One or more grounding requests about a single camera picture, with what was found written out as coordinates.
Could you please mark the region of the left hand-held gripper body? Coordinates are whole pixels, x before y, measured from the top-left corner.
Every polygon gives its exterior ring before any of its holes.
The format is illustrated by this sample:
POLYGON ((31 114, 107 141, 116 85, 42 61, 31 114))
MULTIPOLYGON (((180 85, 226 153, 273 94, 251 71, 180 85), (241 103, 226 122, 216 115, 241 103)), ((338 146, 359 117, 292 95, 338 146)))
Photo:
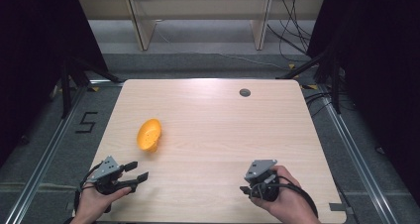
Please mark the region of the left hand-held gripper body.
POLYGON ((118 165, 112 156, 108 156, 93 172, 88 183, 93 183, 101 194, 111 194, 122 188, 119 178, 124 171, 123 165, 118 165))

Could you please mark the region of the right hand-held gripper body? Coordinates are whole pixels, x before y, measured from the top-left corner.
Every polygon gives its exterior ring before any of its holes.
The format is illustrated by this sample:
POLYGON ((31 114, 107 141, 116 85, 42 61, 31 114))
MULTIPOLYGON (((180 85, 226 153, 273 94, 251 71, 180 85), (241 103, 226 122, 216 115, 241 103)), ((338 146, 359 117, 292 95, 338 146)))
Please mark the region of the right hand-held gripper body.
POLYGON ((265 201, 273 202, 278 197, 279 178, 271 168, 277 160, 254 160, 245 174, 245 181, 249 184, 256 197, 265 201))

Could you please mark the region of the orange plastic bowl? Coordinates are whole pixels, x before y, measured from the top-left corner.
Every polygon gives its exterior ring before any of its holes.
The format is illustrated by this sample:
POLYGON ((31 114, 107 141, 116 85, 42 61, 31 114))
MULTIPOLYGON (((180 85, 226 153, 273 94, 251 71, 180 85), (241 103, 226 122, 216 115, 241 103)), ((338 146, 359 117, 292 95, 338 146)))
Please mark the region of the orange plastic bowl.
POLYGON ((161 124, 158 119, 146 121, 139 129, 137 145, 142 151, 154 153, 158 149, 158 141, 161 136, 161 124))

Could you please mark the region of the person's left hand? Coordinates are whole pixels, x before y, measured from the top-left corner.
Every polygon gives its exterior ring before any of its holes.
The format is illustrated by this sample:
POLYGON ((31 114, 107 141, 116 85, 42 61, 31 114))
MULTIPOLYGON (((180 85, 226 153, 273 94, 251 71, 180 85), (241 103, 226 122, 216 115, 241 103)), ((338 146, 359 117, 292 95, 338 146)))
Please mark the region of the person's left hand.
POLYGON ((77 211, 69 224, 93 224, 114 201, 128 195, 131 191, 131 187, 125 187, 104 195, 98 192, 92 183, 85 184, 79 197, 77 211))

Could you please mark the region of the person's right hand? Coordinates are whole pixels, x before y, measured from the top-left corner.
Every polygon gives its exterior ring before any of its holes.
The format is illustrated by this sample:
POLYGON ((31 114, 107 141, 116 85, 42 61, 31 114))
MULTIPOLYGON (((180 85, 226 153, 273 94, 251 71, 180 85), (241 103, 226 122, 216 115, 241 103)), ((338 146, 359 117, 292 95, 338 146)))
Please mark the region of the person's right hand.
POLYGON ((273 202, 251 198, 251 202, 278 219, 282 224, 321 224, 305 198, 294 190, 281 187, 273 202))

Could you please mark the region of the black tripod stand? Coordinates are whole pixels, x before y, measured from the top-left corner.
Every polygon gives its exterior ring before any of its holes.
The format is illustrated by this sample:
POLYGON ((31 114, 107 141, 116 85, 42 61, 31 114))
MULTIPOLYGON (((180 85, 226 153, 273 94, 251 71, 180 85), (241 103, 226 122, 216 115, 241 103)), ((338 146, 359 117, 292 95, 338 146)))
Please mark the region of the black tripod stand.
POLYGON ((85 71, 93 71, 94 73, 110 80, 114 83, 121 83, 122 79, 110 73, 107 69, 95 66, 85 59, 68 56, 62 63, 60 68, 60 83, 62 90, 63 111, 62 118, 65 118, 72 107, 70 94, 70 81, 73 80, 77 87, 86 87, 90 84, 85 71))
POLYGON ((280 79, 291 79, 302 72, 308 70, 310 67, 318 64, 319 67, 315 72, 314 79, 317 83, 325 83, 328 78, 331 79, 331 101, 335 111, 340 114, 339 102, 339 83, 340 83, 340 60, 333 49, 325 49, 317 56, 306 61, 298 68, 293 69, 280 79))

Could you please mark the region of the black curtain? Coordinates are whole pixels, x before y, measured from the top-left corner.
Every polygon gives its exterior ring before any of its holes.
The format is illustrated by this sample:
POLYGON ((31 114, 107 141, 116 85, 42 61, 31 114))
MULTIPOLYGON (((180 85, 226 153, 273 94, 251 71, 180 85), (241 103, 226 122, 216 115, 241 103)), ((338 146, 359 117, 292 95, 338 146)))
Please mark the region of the black curtain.
POLYGON ((420 0, 324 0, 308 53, 328 47, 377 143, 420 204, 420 0))
POLYGON ((79 0, 0 0, 0 167, 65 64, 72 71, 108 69, 79 0))

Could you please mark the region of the aluminium floor rail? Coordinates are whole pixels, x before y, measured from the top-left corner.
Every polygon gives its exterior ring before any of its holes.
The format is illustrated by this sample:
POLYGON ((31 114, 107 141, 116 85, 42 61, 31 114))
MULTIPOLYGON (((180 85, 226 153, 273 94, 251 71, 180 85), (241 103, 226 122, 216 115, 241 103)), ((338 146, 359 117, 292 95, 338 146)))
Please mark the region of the aluminium floor rail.
MULTIPOLYGON (((318 88, 323 93, 329 93, 324 84, 319 85, 318 88)), ((369 169, 368 164, 351 135, 342 115, 337 113, 336 109, 333 107, 333 100, 329 94, 324 98, 324 103, 382 223, 398 224, 398 220, 388 199, 369 169)))
POLYGON ((72 107, 65 118, 62 92, 53 91, 23 144, 0 168, 0 224, 62 224, 71 216, 74 191, 96 164, 121 88, 101 80, 72 86, 72 107), (98 92, 89 91, 94 86, 98 92))

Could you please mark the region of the grey table corner bracket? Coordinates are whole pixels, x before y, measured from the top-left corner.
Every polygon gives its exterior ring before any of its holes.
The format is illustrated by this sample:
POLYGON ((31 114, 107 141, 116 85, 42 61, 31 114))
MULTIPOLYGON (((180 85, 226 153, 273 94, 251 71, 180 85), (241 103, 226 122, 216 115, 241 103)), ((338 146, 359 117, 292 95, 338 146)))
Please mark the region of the grey table corner bracket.
POLYGON ((353 215, 354 209, 351 206, 343 203, 330 203, 329 204, 331 211, 343 211, 346 214, 353 215))

